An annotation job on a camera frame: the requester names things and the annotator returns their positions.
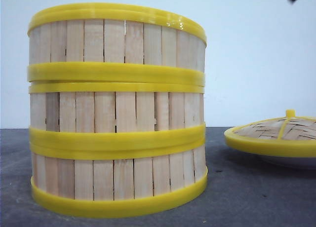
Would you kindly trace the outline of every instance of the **bamboo steamer lid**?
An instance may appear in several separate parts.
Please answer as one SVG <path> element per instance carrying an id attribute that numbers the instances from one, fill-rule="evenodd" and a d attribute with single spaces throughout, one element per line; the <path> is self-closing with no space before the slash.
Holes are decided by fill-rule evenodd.
<path id="1" fill-rule="evenodd" d="M 316 169 L 316 117 L 285 117 L 233 127 L 225 131 L 226 144 L 260 155 L 265 161 L 296 168 Z"/>

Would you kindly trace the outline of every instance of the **white background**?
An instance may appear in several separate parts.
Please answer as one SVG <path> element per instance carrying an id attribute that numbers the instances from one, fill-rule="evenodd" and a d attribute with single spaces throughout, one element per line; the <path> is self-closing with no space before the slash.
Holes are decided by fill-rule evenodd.
<path id="1" fill-rule="evenodd" d="M 316 0 L 1 0 L 1 128 L 29 125 L 28 23 L 73 2 L 150 6 L 204 27 L 205 121 L 235 126 L 283 116 L 316 116 Z"/>

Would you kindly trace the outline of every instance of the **gray table surface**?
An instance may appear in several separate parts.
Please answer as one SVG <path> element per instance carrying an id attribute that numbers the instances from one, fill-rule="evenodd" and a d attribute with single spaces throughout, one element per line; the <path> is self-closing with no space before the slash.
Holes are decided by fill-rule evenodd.
<path id="1" fill-rule="evenodd" d="M 31 197 L 27 129 L 1 130 L 2 227 L 316 227 L 316 171 L 264 163 L 225 145 L 224 127 L 206 130 L 208 185 L 178 208 L 124 219 L 59 215 Z"/>

